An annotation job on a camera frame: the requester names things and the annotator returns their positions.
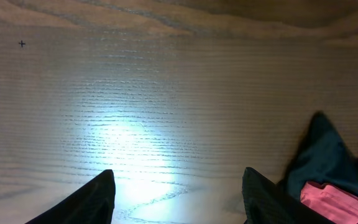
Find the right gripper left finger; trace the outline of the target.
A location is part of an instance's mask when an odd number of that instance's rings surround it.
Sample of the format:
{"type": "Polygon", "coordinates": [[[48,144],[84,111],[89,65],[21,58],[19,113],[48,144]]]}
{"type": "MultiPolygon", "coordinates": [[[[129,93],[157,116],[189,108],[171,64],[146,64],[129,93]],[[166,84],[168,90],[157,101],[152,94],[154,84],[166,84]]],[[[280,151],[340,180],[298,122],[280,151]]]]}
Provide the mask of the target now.
{"type": "Polygon", "coordinates": [[[104,170],[27,224],[111,224],[115,194],[114,173],[104,170]]]}

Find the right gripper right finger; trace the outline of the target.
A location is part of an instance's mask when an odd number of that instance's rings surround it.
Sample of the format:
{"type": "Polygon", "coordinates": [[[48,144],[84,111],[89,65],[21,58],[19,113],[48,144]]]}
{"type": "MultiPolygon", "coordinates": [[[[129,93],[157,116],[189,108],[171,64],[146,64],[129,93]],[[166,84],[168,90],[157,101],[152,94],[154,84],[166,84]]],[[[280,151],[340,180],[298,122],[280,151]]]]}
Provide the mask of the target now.
{"type": "Polygon", "coordinates": [[[272,181],[248,167],[242,177],[247,224],[329,224],[331,220],[282,192],[272,181]]]}

